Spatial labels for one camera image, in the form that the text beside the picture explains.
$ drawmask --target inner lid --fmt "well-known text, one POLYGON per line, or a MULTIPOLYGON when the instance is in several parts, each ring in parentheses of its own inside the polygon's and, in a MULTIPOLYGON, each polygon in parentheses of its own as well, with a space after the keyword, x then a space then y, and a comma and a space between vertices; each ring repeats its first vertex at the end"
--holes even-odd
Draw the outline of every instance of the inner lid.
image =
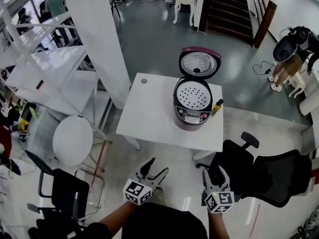
POLYGON ((186 81, 179 85, 177 99, 187 109, 202 110, 210 104, 210 91, 201 83, 186 81))
POLYGON ((181 59, 182 69, 193 76, 204 77, 214 73, 217 68, 215 58, 205 52, 191 52, 181 59))

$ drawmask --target staircase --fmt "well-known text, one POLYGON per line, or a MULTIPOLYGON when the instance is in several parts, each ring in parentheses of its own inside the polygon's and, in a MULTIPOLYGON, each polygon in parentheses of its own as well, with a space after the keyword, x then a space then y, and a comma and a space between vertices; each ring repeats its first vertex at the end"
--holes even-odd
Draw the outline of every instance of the staircase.
POLYGON ((247 0, 211 0, 207 30, 217 31, 253 43, 247 0))

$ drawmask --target small bottle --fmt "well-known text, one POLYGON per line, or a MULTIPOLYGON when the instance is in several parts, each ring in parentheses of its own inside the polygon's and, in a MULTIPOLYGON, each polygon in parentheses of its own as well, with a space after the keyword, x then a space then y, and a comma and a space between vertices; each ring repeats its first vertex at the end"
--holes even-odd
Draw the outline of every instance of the small bottle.
POLYGON ((219 101, 214 105, 213 109, 211 110, 211 114, 210 114, 212 117, 219 111, 223 102, 224 102, 224 100, 219 99, 219 101))

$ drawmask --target rice cooker control panel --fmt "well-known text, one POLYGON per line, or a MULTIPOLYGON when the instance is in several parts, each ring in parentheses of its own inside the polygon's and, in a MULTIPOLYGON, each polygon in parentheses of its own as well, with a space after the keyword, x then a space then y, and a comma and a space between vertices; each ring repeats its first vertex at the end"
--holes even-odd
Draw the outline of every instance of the rice cooker control panel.
POLYGON ((190 124, 201 124, 210 116, 210 112, 195 111, 178 106, 175 106, 175 109, 179 118, 190 124))

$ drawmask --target glossy floor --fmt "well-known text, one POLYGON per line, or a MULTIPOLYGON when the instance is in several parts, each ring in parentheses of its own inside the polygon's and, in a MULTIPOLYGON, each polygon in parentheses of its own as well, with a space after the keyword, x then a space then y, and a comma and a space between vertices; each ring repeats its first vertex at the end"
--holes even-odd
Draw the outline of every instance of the glossy floor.
MULTIPOLYGON (((126 67, 131 79, 137 73, 159 74, 181 77, 178 59, 186 46, 203 46, 222 55, 222 63, 209 83, 223 87, 226 106, 261 113, 285 120, 310 124, 298 108, 302 100, 288 98, 292 91, 285 86, 278 93, 270 88, 267 76, 259 76, 252 70, 262 61, 273 63, 274 42, 266 36, 259 49, 217 33, 202 33, 189 26, 189 12, 182 7, 174 25, 174 6, 164 0, 130 0, 131 4, 118 5, 121 20, 114 10, 114 21, 123 51, 126 67)), ((263 74, 271 65, 263 63, 263 74)))
MULTIPOLYGON (((103 205, 97 214, 86 220, 86 223, 100 220, 122 204, 122 189, 127 179, 133 176, 136 166, 147 158, 155 157, 156 161, 151 170, 153 174, 169 167, 169 173, 161 184, 166 204, 192 212, 208 228, 207 210, 200 205, 203 189, 201 169, 196 169, 192 161, 196 150, 140 141, 142 148, 136 151, 122 136, 115 134, 120 115, 120 110, 113 109, 109 117, 110 122, 106 125, 108 139, 112 140, 113 144, 107 149, 105 173, 100 174, 106 182, 103 205)), ((242 145, 244 141, 240 138, 241 133, 247 131, 253 134, 260 141, 258 149, 253 147, 248 149, 254 157, 282 154, 295 148, 301 150, 300 130, 304 128, 300 124, 282 119, 233 108, 224 109, 224 139, 231 139, 242 145)), ((92 150, 95 157, 99 152, 99 147, 94 147, 92 150)), ((207 164, 210 161, 211 157, 201 160, 207 164)), ((85 163, 90 164, 90 160, 87 159, 85 163)), ((1 168, 2 175, 7 178, 1 180, 1 184, 4 185, 1 189, 7 194, 7 196, 0 194, 0 201, 4 201, 4 204, 0 205, 1 219, 20 239, 27 238, 26 230, 34 226, 35 220, 41 217, 28 210, 26 204, 32 203, 38 206, 50 204, 47 199, 38 196, 39 169, 29 173, 28 171, 34 170, 34 166, 30 164, 24 166, 25 175, 14 176, 13 179, 8 177, 6 168, 1 168)), ((77 168, 61 166, 56 160, 50 165, 70 173, 77 168)), ((44 185, 44 193, 50 194, 52 180, 49 177, 45 177, 44 185)), ((99 190, 100 185, 94 184, 90 202, 96 203, 95 191, 99 190)), ((223 218, 231 238, 289 238, 316 208, 318 199, 317 186, 306 196, 292 197, 289 203, 280 209, 253 198, 246 198, 235 204, 223 215, 223 218)))

